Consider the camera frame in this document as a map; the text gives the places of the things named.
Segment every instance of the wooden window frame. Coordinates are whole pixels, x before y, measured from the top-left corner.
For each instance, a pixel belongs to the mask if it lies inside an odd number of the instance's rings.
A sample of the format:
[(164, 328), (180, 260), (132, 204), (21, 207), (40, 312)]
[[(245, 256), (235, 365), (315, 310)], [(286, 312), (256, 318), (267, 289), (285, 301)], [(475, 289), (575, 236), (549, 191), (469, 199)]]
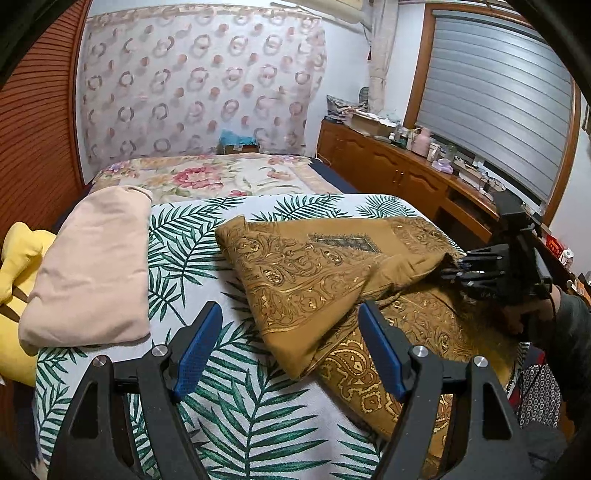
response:
[[(505, 10), (464, 4), (426, 4), (425, 17), (423, 21), (423, 34), (421, 36), (421, 46), (418, 52), (417, 69), (414, 74), (413, 88), (408, 101), (406, 116), (404, 117), (404, 126), (407, 128), (414, 128), (417, 122), (419, 110), (421, 109), (423, 94), (425, 93), (429, 64), (431, 62), (431, 53), (433, 52), (433, 39), (435, 37), (435, 16), (433, 15), (434, 10), (451, 10), (456, 12), (488, 15), (490, 17), (515, 22), (519, 25), (523, 25), (524, 27), (533, 28), (524, 17)], [(564, 191), (566, 190), (566, 185), (569, 182), (570, 172), (573, 168), (574, 156), (577, 150), (577, 143), (579, 142), (579, 128), (581, 123), (581, 91), (574, 80), (572, 80), (572, 85), (573, 104), (570, 111), (569, 131), (566, 138), (566, 144), (564, 146), (562, 160), (560, 162), (560, 167), (558, 169), (558, 175), (554, 181), (552, 194), (550, 195), (548, 206), (542, 218), (542, 221), (545, 225), (550, 225), (554, 219), (556, 211), (558, 210), (558, 206), (562, 200)]]

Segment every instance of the pink folded towel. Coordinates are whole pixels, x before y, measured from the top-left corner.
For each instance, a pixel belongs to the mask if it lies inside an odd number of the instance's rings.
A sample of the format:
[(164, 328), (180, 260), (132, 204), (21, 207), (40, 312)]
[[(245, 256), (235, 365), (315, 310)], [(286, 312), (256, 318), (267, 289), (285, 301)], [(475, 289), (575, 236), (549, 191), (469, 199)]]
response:
[(148, 320), (148, 221), (152, 194), (108, 187), (82, 200), (60, 229), (37, 274), (18, 338), (44, 346), (138, 340)]

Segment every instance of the wooden wardrobe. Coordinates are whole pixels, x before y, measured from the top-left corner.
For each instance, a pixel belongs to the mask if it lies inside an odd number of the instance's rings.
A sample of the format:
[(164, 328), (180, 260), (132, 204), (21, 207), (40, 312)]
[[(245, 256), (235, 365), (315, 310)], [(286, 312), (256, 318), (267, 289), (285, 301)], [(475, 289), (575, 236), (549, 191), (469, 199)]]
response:
[[(14, 222), (48, 229), (82, 192), (74, 99), (91, 1), (77, 0), (53, 22), (0, 90), (0, 248)], [(12, 382), (6, 383), (0, 432), (14, 442)]]

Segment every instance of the brown patterned cloth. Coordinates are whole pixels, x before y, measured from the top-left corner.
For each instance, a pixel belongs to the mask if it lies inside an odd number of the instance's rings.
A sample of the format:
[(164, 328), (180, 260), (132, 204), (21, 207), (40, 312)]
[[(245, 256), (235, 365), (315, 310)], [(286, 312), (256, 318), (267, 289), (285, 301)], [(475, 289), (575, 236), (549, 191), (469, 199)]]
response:
[[(373, 429), (390, 437), (401, 406), (382, 386), (358, 328), (358, 308), (375, 300), (411, 343), (468, 361), (485, 355), (502, 384), (517, 342), (493, 326), (483, 304), (430, 275), (459, 258), (422, 218), (315, 219), (246, 223), (216, 230), (246, 288), (261, 336), (291, 378), (316, 370)], [(440, 400), (430, 454), (440, 458), (451, 398)]]

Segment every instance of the yellow cushion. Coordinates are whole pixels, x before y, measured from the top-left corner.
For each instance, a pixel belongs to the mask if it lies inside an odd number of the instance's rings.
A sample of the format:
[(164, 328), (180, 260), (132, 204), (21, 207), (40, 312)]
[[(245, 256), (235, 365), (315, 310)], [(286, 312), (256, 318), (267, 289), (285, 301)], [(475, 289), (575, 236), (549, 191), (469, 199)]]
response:
[(0, 267), (0, 375), (25, 385), (35, 386), (37, 356), (27, 355), (18, 341), (18, 323), (26, 302), (12, 295), (13, 286), (26, 296), (33, 290), (43, 256), (55, 235), (44, 230), (31, 232), (24, 223), (15, 223), (8, 231), (2, 249)]
[(22, 222), (10, 227), (2, 247), (2, 267), (0, 267), (0, 303), (12, 296), (12, 285), (17, 277), (40, 257), (43, 243), (38, 235)]
[(18, 323), (0, 314), (0, 375), (35, 386), (37, 356), (28, 356), (18, 343)]

